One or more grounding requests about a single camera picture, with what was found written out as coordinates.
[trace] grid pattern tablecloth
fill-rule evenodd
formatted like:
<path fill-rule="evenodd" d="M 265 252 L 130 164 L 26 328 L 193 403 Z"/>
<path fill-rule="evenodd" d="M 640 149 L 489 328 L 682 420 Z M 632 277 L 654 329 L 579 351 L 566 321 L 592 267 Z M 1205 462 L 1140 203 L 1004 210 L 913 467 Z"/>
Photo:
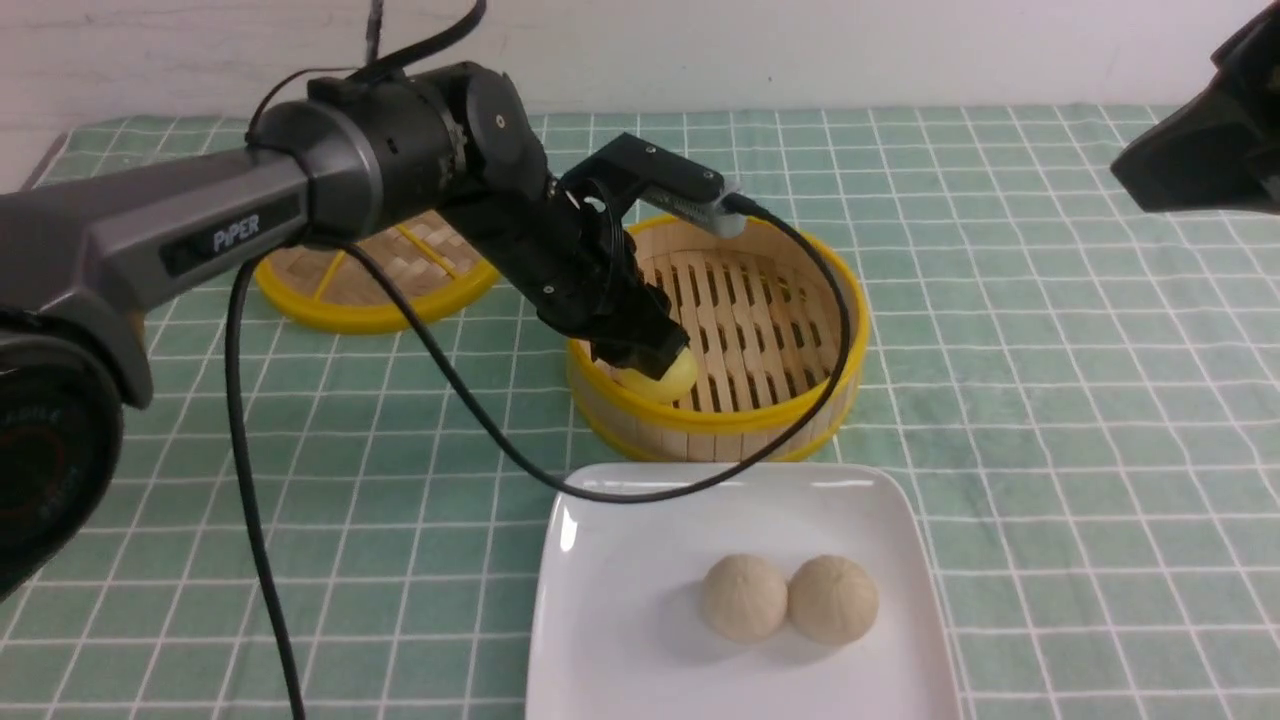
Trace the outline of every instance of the grid pattern tablecloth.
<path fill-rule="evenodd" d="M 970 717 L 1280 717 L 1280 224 L 1139 213 L 1106 165 L 1164 111 L 535 119 L 557 172 L 631 131 L 736 173 L 863 278 L 865 386 L 817 460 L 910 497 Z M 81 128 L 44 182 L 242 132 Z M 0 606 L 5 717 L 284 715 L 230 477 L 228 284 L 148 318 L 157 397 L 129 415 L 119 479 Z M 314 716 L 520 717 L 549 493 L 412 338 L 251 301 L 253 454 Z M 544 466 L 616 457 L 512 288 L 435 329 Z"/>

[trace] black cable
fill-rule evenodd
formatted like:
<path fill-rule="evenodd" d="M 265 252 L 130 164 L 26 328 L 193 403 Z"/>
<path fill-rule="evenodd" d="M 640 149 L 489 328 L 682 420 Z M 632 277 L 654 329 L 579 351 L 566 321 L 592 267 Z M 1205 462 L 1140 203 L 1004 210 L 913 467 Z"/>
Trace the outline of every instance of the black cable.
<path fill-rule="evenodd" d="M 827 378 L 822 392 L 818 395 L 818 400 L 815 400 L 814 404 L 805 410 L 800 419 L 783 430 L 777 438 L 733 466 L 707 479 L 680 488 L 644 495 L 617 495 L 576 488 L 534 465 L 531 460 L 529 460 L 515 445 L 511 443 L 509 439 L 507 439 L 498 424 L 494 423 L 493 418 L 489 416 L 484 406 L 481 406 L 475 398 L 470 388 L 467 388 L 466 383 L 449 363 L 448 356 L 431 336 L 431 332 L 426 328 L 425 323 L 422 323 L 422 319 L 413 311 L 413 307 L 410 305 L 408 300 L 399 291 L 399 288 L 397 288 L 390 278 L 383 273 L 381 268 L 378 266 L 378 263 L 375 263 L 374 259 L 370 258 L 369 254 L 365 252 L 358 245 L 339 242 L 334 242 L 332 245 L 355 258 L 365 268 L 370 277 L 374 278 L 378 286 L 383 288 L 396 307 L 399 309 L 399 311 L 408 320 L 413 332 L 417 334 L 419 340 L 422 341 L 426 351 L 431 355 L 431 359 L 440 368 L 440 372 L 444 374 L 445 379 L 448 379 L 454 392 L 458 393 L 458 398 L 462 400 L 462 404 L 467 406 L 467 410 L 471 411 L 476 421 L 484 427 L 498 447 L 508 457 L 511 457 L 516 465 L 518 465 L 535 480 L 557 492 L 563 492 L 564 495 L 594 502 L 636 505 L 673 500 L 676 497 L 684 497 L 700 492 L 728 480 L 756 462 L 767 459 L 782 447 L 783 443 L 791 439 L 791 437 L 800 432 L 800 429 L 804 428 L 804 425 L 808 424 L 823 406 L 826 406 L 826 404 L 831 400 L 832 393 L 835 393 L 841 375 L 844 375 L 845 366 L 849 364 L 852 319 L 849 313 L 849 305 L 845 301 L 844 290 L 840 287 L 840 283 L 836 281 L 835 274 L 831 272 L 831 268 L 827 265 L 822 255 L 813 247 L 813 245 L 809 243 L 808 240 L 804 238 L 804 236 L 796 232 L 795 228 L 773 213 L 758 205 L 755 201 L 740 195 L 731 195 L 724 200 L 724 205 L 732 211 L 751 215 L 774 225 L 786 233 L 786 236 L 790 237 L 810 260 L 814 261 L 818 270 L 822 273 L 823 279 L 831 286 L 832 293 L 836 299 L 836 309 L 840 314 L 840 352 L 836 356 L 831 377 Z M 257 506 L 257 493 L 253 487 L 253 469 L 250 462 L 248 438 L 244 427 L 244 404 L 241 388 L 239 338 L 241 324 L 244 316 L 244 300 L 248 295 L 248 286 L 252 281 L 253 270 L 261 260 L 261 258 L 257 258 L 241 265 L 239 272 L 236 273 L 236 281 L 232 283 L 230 300 L 227 306 L 227 338 L 224 354 L 227 374 L 227 414 L 230 425 L 232 456 L 236 461 L 236 478 L 239 484 L 241 505 L 244 511 L 244 529 L 248 532 L 250 552 L 253 556 L 253 568 L 257 570 L 257 580 L 262 588 L 262 602 L 266 605 L 266 614 L 271 621 L 271 632 L 275 635 L 275 647 L 280 655 L 284 685 L 289 697 L 289 710 L 294 720 L 305 720 L 306 707 L 302 702 L 302 684 L 298 680 L 298 665 L 293 655 L 293 644 L 289 641 L 289 630 L 284 619 L 284 609 L 280 603 L 280 596 L 276 591 L 275 579 L 271 574 L 271 565 L 266 555 L 266 539 L 262 533 L 262 518 Z"/>
<path fill-rule="evenodd" d="M 480 18 L 484 17 L 485 9 L 485 0 L 476 0 L 475 5 L 471 6 L 471 10 L 462 15 L 458 22 L 433 35 L 431 37 L 428 37 L 426 40 L 420 40 L 413 45 L 401 47 L 389 55 L 384 55 L 366 64 L 364 68 L 360 68 L 355 73 L 349 74 L 347 79 L 352 82 L 378 82 L 399 73 L 413 63 L 425 60 L 436 53 L 447 50 L 463 37 L 471 35 L 471 31 L 480 24 Z"/>
<path fill-rule="evenodd" d="M 280 605 L 280 596 L 275 589 L 275 579 L 271 575 L 271 564 L 266 557 L 266 539 L 262 537 L 262 516 L 257 509 L 257 493 L 253 489 L 253 469 L 248 459 L 248 438 L 244 430 L 244 400 L 241 396 L 239 377 L 239 338 L 241 322 L 244 316 L 244 297 L 248 295 L 248 283 L 253 277 L 253 269 L 261 258 L 250 260 L 241 265 L 236 273 L 236 282 L 232 283 L 230 301 L 227 304 L 227 350 L 224 370 L 227 372 L 227 415 L 230 421 L 232 456 L 236 459 L 236 479 L 239 483 L 241 506 L 244 509 L 244 529 L 248 530 L 248 548 L 253 555 L 253 568 L 257 570 L 257 582 L 262 587 L 262 602 L 266 605 L 266 615 L 271 620 L 271 632 L 275 634 L 275 648 L 280 653 L 280 665 L 284 670 L 284 687 L 289 694 L 289 710 L 294 720 L 305 720 L 306 708 L 302 705 L 302 683 L 298 682 L 298 664 L 293 657 L 293 644 L 289 642 L 289 630 L 284 621 L 284 609 Z"/>
<path fill-rule="evenodd" d="M 287 78 L 275 83 L 271 87 L 271 90 L 269 90 L 266 95 L 262 96 L 262 100 L 259 101 L 257 108 L 253 109 L 253 114 L 250 115 L 248 119 L 248 127 L 244 128 L 244 145 L 257 143 L 257 122 L 262 119 L 262 113 L 266 111 L 268 102 L 270 102 L 271 99 L 275 97 L 278 92 L 284 90 L 284 86 L 289 85 L 291 82 L 298 79 L 300 77 L 307 73 L 340 73 L 349 69 L 351 68 L 306 68 L 296 73 L 289 73 Z"/>
<path fill-rule="evenodd" d="M 378 59 L 378 45 L 383 40 L 383 0 L 369 4 L 369 23 L 365 26 L 365 64 Z"/>
<path fill-rule="evenodd" d="M 410 305 L 408 300 L 399 291 L 399 288 L 397 288 L 396 284 L 392 282 L 392 279 L 387 277 L 387 274 L 381 270 L 381 268 L 378 266 L 378 263 L 375 263 L 374 259 L 370 258 L 369 254 L 365 252 L 358 245 L 344 243 L 344 242 L 334 242 L 332 245 L 344 251 L 347 255 L 351 255 L 352 258 L 356 259 L 356 261 L 364 265 L 365 270 L 370 274 L 370 277 L 372 277 L 374 282 L 376 282 L 378 286 L 383 288 L 383 292 L 387 293 L 387 296 L 396 305 L 396 307 L 399 309 L 399 311 L 404 315 L 404 319 L 408 320 L 410 327 L 413 328 L 415 334 L 417 334 L 419 340 L 422 341 L 422 346 L 426 347 L 428 354 L 431 355 L 431 360 L 434 360 L 435 364 L 440 368 L 440 373 L 444 374 L 444 378 L 449 382 L 449 386 L 453 387 L 453 391 L 458 393 L 458 400 L 461 400 L 462 404 L 466 405 L 467 410 L 471 411 L 476 421 L 480 423 L 480 425 L 485 429 L 486 433 L 489 433 L 489 437 L 493 438 L 494 443 L 497 443 L 498 447 L 507 455 L 507 457 L 509 457 L 512 462 L 520 466 L 521 470 L 524 470 L 525 473 L 527 473 L 530 477 L 543 483 L 544 486 L 572 497 L 579 497 L 594 502 L 608 502 L 614 505 L 637 505 L 644 502 L 659 502 L 663 500 L 673 500 L 677 497 L 684 497 L 686 495 L 692 495 L 695 492 L 704 491 L 707 488 L 723 483 L 724 480 L 733 478 L 735 475 L 742 473 L 744 470 L 755 465 L 756 462 L 768 459 L 769 455 L 776 452 L 787 441 L 790 441 L 823 409 L 823 406 L 826 406 L 827 401 L 831 400 L 831 396 L 836 392 L 838 380 L 841 375 L 844 375 L 845 373 L 845 366 L 849 364 L 850 347 L 852 345 L 851 342 L 852 319 L 849 313 L 849 304 L 845 301 L 845 292 L 840 287 L 840 282 L 836 281 L 836 275 L 831 272 L 831 268 L 827 265 L 827 261 L 813 247 L 813 245 L 810 245 L 809 241 L 805 240 L 803 234 L 800 234 L 795 228 L 792 228 L 790 224 L 787 224 L 785 220 L 782 220 L 769 210 L 762 208 L 755 201 L 735 193 L 724 199 L 724 205 L 731 211 L 759 218 L 772 224 L 773 227 L 778 228 L 780 231 L 786 233 L 786 236 L 790 237 L 796 245 L 799 245 L 800 249 L 804 251 L 804 254 L 810 260 L 813 260 L 813 263 L 818 266 L 818 270 L 822 273 L 823 279 L 827 281 L 827 284 L 831 286 L 831 291 L 836 299 L 836 309 L 838 310 L 840 314 L 840 352 L 836 356 L 836 364 L 835 368 L 832 368 L 831 370 L 831 377 L 827 379 L 826 384 L 822 388 L 822 392 L 818 395 L 818 400 L 815 400 L 814 404 L 809 406 L 809 409 L 805 410 L 804 414 L 800 415 L 800 419 L 797 419 L 791 427 L 783 430 L 782 434 L 773 438 L 772 441 L 765 443 L 764 447 L 755 451 L 746 459 L 739 461 L 733 466 L 721 473 L 717 473 L 709 478 L 705 478 L 703 480 L 680 488 L 672 488 L 666 491 L 643 493 L 643 495 L 618 495 L 618 493 L 607 493 L 607 492 L 596 492 L 584 488 L 576 488 L 573 486 L 567 484 L 564 480 L 547 473 L 545 470 L 535 465 L 531 460 L 529 460 L 529 457 L 526 457 L 515 445 L 512 445 L 512 442 L 503 434 L 502 428 L 499 428 L 498 424 L 493 420 L 493 418 L 489 416 L 489 413 L 484 409 L 483 405 L 480 405 L 480 401 L 475 398 L 475 396 L 471 393 L 471 389 L 467 388 L 466 383 L 458 375 L 457 369 L 454 369 L 453 365 L 449 363 L 449 359 L 440 348 L 440 345 L 435 341 L 435 338 L 431 336 L 431 332 L 426 328 L 426 324 L 422 323 L 422 319 L 417 316 L 417 313 L 413 311 L 413 307 Z"/>

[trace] yellow steamer rim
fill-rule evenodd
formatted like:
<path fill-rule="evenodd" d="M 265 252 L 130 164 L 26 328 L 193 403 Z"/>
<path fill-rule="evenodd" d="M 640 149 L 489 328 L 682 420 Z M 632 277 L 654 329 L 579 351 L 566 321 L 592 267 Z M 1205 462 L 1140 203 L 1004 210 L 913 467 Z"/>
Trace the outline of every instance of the yellow steamer rim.
<path fill-rule="evenodd" d="M 435 213 L 367 237 L 360 246 L 428 323 L 462 310 L 498 281 L 498 270 Z M 408 328 L 408 320 L 346 252 L 287 247 L 270 254 L 253 278 L 283 315 L 321 332 L 380 334 Z"/>
<path fill-rule="evenodd" d="M 676 218 L 631 228 L 645 278 L 672 300 L 691 338 L 699 377 L 672 405 L 618 384 L 585 342 L 568 343 L 568 386 L 588 425 L 618 452 L 644 461 L 736 461 L 800 419 L 831 377 L 840 337 L 835 296 L 813 261 L 773 225 L 751 219 L 722 240 Z M 870 316 L 861 284 L 808 233 L 842 286 L 852 346 L 836 391 L 818 415 L 771 457 L 803 460 L 840 429 L 861 382 Z"/>

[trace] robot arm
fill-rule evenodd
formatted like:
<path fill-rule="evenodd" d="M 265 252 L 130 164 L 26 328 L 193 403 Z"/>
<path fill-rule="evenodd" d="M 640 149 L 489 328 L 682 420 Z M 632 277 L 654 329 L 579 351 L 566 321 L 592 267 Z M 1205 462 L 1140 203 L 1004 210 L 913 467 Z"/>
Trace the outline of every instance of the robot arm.
<path fill-rule="evenodd" d="M 0 598 L 105 491 L 122 402 L 152 396 L 150 310 L 274 249 L 435 210 L 544 323 L 659 378 L 689 337 L 617 218 L 643 197 L 736 234 L 727 193 L 718 173 L 632 136 L 557 179 L 511 81 L 462 63 L 311 81 L 244 149 L 0 197 Z"/>

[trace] bamboo steamer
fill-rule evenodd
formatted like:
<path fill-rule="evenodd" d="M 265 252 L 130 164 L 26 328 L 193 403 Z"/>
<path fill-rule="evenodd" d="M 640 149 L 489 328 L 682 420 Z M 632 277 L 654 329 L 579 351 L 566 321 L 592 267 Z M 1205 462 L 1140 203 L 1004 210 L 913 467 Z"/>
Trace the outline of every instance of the bamboo steamer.
<path fill-rule="evenodd" d="M 360 241 L 425 322 L 480 299 L 498 272 L 435 213 Z M 408 322 L 364 266 L 338 250 L 285 247 L 255 273 L 282 314 L 311 328 L 349 334 L 403 331 Z"/>
<path fill-rule="evenodd" d="M 699 378 L 672 405 L 614 380 L 617 370 L 570 341 L 568 386 L 577 411 L 607 443 L 635 460 L 737 461 L 782 434 L 831 377 L 840 340 L 835 295 L 813 261 L 777 228 L 751 220 L 722 240 L 675 218 L 631 228 L 645 278 L 672 301 L 691 338 Z M 870 334 L 861 286 L 828 247 L 805 236 L 842 286 L 852 318 L 849 363 L 827 405 L 771 460 L 803 460 L 852 409 Z"/>

